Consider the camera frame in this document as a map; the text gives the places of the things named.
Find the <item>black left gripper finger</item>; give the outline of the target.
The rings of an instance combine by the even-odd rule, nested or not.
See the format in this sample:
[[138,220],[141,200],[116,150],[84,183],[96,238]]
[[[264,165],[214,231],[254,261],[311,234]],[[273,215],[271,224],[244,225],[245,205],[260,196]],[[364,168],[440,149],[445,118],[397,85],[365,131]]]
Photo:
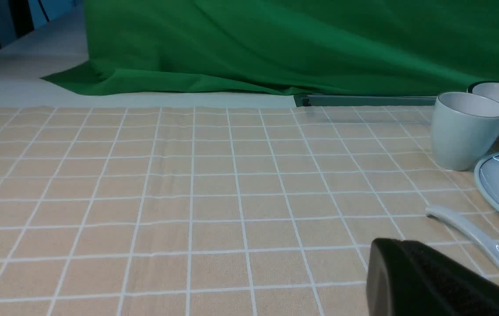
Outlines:
[[499,316],[499,286],[418,241],[370,245],[370,316]]

